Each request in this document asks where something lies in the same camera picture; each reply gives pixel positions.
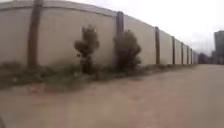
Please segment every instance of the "dirt ground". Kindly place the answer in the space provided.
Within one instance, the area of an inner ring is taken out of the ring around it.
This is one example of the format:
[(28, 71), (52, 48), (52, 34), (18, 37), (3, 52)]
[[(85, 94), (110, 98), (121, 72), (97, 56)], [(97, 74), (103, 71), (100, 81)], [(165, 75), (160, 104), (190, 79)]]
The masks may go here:
[(7, 128), (223, 128), (224, 67), (199, 65), (70, 93), (0, 91)]

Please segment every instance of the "sky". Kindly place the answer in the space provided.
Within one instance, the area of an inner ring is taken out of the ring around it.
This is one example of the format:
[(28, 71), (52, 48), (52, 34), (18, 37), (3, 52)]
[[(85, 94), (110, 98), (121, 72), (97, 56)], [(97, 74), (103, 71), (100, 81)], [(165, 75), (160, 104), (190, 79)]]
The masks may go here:
[(197, 52), (214, 50), (214, 32), (224, 29), (223, 0), (73, 0), (123, 11), (175, 36)]

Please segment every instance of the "small tree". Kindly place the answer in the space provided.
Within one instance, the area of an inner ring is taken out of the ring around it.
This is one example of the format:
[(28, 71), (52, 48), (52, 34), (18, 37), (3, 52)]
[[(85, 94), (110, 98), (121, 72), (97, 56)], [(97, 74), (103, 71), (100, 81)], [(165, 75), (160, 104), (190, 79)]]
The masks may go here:
[(99, 48), (97, 33), (93, 26), (82, 28), (82, 40), (75, 42), (75, 49), (81, 54), (81, 65), (83, 73), (92, 72), (92, 54)]
[(140, 63), (137, 55), (141, 47), (137, 43), (134, 34), (128, 30), (114, 39), (116, 66), (119, 71), (134, 70)]

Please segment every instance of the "bush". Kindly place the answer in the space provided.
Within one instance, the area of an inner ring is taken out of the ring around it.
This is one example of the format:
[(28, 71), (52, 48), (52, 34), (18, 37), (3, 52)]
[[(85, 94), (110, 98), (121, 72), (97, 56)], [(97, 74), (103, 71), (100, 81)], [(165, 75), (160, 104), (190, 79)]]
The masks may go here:
[(99, 48), (97, 33), (91, 25), (82, 28), (82, 40), (75, 42), (75, 49), (81, 54), (82, 72), (90, 74), (92, 72), (92, 57), (94, 51)]
[(114, 39), (116, 69), (118, 71), (134, 70), (140, 63), (137, 56), (141, 52), (141, 47), (137, 43), (134, 34), (128, 30)]

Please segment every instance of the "concrete wall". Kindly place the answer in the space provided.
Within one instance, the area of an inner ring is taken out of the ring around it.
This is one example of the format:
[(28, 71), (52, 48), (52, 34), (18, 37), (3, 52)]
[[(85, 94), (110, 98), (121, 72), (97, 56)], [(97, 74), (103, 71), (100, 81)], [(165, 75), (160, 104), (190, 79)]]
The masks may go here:
[(183, 64), (187, 64), (187, 46), (186, 45), (183, 45)]
[(101, 66), (113, 64), (115, 15), (115, 12), (82, 4), (45, 2), (39, 28), (39, 64), (76, 62), (78, 52), (74, 49), (74, 42), (82, 39), (82, 27), (89, 25), (96, 28), (100, 41), (94, 63)]
[[(32, 12), (32, 1), (0, 4), (0, 64), (27, 64), (27, 40)], [(74, 42), (82, 39), (82, 27), (96, 28), (100, 47), (93, 55), (94, 64), (113, 66), (117, 12), (92, 5), (68, 1), (44, 1), (40, 17), (37, 62), (41, 66), (55, 63), (77, 63), (78, 51)], [(141, 65), (156, 64), (155, 27), (124, 15), (124, 30), (131, 30), (141, 46)], [(172, 37), (160, 30), (161, 64), (172, 64)], [(180, 42), (175, 41), (176, 64), (181, 63)]]
[(175, 63), (181, 64), (181, 42), (177, 39), (175, 40)]
[(156, 63), (155, 28), (135, 18), (124, 15), (124, 30), (131, 30), (141, 46), (141, 65)]
[(0, 4), (0, 63), (19, 62), (26, 65), (31, 15), (29, 7), (29, 2)]
[(190, 47), (188, 47), (188, 59), (189, 59), (188, 64), (191, 64), (191, 48)]
[(160, 63), (172, 64), (173, 50), (172, 37), (164, 31), (160, 31)]

